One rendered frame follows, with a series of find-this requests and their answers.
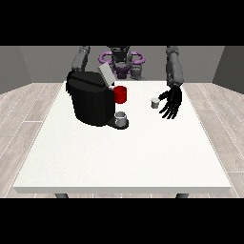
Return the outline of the pale grey machine lid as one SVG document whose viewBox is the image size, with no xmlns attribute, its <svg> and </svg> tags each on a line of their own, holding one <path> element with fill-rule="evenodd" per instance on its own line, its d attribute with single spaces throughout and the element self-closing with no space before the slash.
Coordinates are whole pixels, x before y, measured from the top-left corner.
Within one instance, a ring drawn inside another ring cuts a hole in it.
<svg viewBox="0 0 244 244">
<path fill-rule="evenodd" d="M 100 65 L 98 68 L 98 71 L 102 75 L 106 85 L 110 87 L 114 81 L 116 80 L 115 76 L 112 73 L 111 67 L 109 66 L 108 63 L 104 63 Z"/>
</svg>

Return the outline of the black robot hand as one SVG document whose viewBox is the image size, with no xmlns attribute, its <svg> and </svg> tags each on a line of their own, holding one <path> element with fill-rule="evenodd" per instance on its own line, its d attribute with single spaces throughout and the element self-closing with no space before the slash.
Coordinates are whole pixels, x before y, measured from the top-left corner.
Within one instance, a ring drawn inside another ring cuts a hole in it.
<svg viewBox="0 0 244 244">
<path fill-rule="evenodd" d="M 164 108 L 160 111 L 163 113 L 163 118 L 175 119 L 178 109 L 182 103 L 182 91 L 181 89 L 173 85 L 169 91 L 164 91 L 158 96 L 160 101 L 166 99 L 167 103 Z"/>
</svg>

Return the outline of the small grey cup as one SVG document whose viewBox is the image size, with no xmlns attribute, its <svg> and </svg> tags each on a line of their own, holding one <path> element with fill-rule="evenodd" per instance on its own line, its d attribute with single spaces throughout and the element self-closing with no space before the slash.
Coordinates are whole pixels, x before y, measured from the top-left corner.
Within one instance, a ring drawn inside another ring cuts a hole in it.
<svg viewBox="0 0 244 244">
<path fill-rule="evenodd" d="M 127 123 L 127 115 L 124 112 L 117 112 L 114 115 L 115 125 L 118 127 L 123 127 Z"/>
</svg>

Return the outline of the black coffee machine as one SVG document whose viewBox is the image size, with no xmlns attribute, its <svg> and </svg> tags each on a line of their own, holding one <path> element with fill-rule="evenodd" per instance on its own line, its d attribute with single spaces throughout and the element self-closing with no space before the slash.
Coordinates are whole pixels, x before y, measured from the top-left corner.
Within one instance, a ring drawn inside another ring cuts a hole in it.
<svg viewBox="0 0 244 244">
<path fill-rule="evenodd" d="M 76 118 L 90 126 L 127 129 L 128 118 L 125 126 L 115 125 L 114 115 L 117 113 L 113 92 L 115 87 L 107 87 L 99 72 L 70 71 L 67 75 L 66 92 L 71 96 Z"/>
</svg>

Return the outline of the red pod holder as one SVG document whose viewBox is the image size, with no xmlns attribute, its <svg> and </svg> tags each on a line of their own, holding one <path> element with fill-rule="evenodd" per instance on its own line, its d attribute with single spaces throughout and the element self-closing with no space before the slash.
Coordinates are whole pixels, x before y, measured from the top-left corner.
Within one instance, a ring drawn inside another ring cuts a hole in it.
<svg viewBox="0 0 244 244">
<path fill-rule="evenodd" d="M 114 102 L 117 104 L 123 104 L 127 101 L 127 88 L 124 86 L 116 86 L 113 89 Z"/>
</svg>

